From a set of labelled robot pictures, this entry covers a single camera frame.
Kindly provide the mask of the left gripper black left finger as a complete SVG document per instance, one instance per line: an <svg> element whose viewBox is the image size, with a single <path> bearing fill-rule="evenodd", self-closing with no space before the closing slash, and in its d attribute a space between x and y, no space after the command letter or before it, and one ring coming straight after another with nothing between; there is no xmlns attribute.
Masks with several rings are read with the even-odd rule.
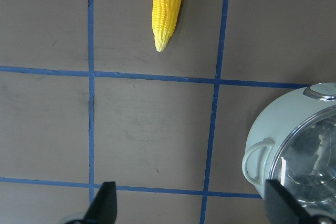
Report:
<svg viewBox="0 0 336 224"><path fill-rule="evenodd" d="M84 217L66 224L114 224L117 219L117 193L115 182L104 182Z"/></svg>

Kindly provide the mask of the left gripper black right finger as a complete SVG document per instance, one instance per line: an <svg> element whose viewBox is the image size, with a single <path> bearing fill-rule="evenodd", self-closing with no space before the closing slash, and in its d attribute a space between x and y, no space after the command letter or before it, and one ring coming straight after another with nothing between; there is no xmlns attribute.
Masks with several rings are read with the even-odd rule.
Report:
<svg viewBox="0 0 336 224"><path fill-rule="evenodd" d="M335 223L335 219L322 214L308 213L275 179L265 181L265 212L271 224Z"/></svg>

